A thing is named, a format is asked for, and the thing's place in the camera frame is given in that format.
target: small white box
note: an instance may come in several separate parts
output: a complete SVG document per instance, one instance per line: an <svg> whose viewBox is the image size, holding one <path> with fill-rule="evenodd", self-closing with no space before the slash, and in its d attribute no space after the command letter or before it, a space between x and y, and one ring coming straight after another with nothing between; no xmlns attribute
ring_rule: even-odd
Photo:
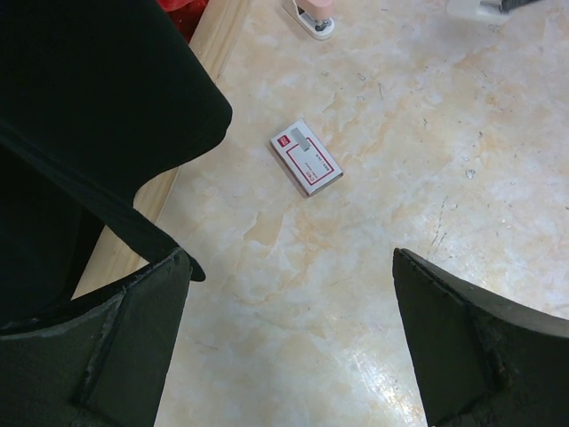
<svg viewBox="0 0 569 427"><path fill-rule="evenodd" d="M344 174L304 120L289 126L270 144L309 197Z"/></svg>

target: black object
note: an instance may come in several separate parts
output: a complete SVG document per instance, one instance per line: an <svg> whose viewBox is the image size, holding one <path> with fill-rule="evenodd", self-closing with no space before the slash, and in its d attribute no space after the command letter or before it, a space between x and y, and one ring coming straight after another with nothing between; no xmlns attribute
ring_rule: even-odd
<svg viewBox="0 0 569 427"><path fill-rule="evenodd" d="M153 425L190 274L178 249L0 329L0 425Z"/></svg>
<svg viewBox="0 0 569 427"><path fill-rule="evenodd" d="M526 6L531 3L539 2L540 0L501 0L500 10L503 12L510 12L518 7Z"/></svg>
<svg viewBox="0 0 569 427"><path fill-rule="evenodd" d="M134 195L231 108L156 0L0 3L2 325L73 294L104 224L148 261L178 247Z"/></svg>
<svg viewBox="0 0 569 427"><path fill-rule="evenodd" d="M407 250L393 276L429 426L569 425L569 321Z"/></svg>

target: wooden trim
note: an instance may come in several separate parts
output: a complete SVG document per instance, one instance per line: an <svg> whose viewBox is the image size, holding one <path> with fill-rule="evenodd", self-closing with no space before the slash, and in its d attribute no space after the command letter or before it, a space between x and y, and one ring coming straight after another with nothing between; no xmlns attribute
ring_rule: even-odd
<svg viewBox="0 0 569 427"><path fill-rule="evenodd" d="M210 0L189 47L214 82L217 82L244 25L252 0ZM176 181L178 169L158 175L143 186L134 207L157 222ZM73 298L112 283L136 271L143 263L108 227L87 263Z"/></svg>

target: stapler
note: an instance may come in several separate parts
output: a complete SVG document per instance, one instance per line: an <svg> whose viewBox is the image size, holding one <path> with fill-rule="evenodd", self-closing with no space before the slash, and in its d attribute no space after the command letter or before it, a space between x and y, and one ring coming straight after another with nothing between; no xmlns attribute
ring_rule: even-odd
<svg viewBox="0 0 569 427"><path fill-rule="evenodd" d="M479 20L491 25L501 25L511 16L511 11L539 0L447 0L449 15L466 20Z"/></svg>
<svg viewBox="0 0 569 427"><path fill-rule="evenodd" d="M326 40L332 35L333 0L285 0L284 8L316 40Z"/></svg>

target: marble table surface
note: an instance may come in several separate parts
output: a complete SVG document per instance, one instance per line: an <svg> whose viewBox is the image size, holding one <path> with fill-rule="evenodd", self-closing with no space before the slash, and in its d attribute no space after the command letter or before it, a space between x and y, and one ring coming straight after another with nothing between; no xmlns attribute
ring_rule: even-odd
<svg viewBox="0 0 569 427"><path fill-rule="evenodd" d="M253 2L227 139L180 171L158 225L208 279L157 426L425 426L395 247L569 318L569 3L501 28L443 0L336 6L317 42ZM345 171L309 199L268 146L301 117Z"/></svg>

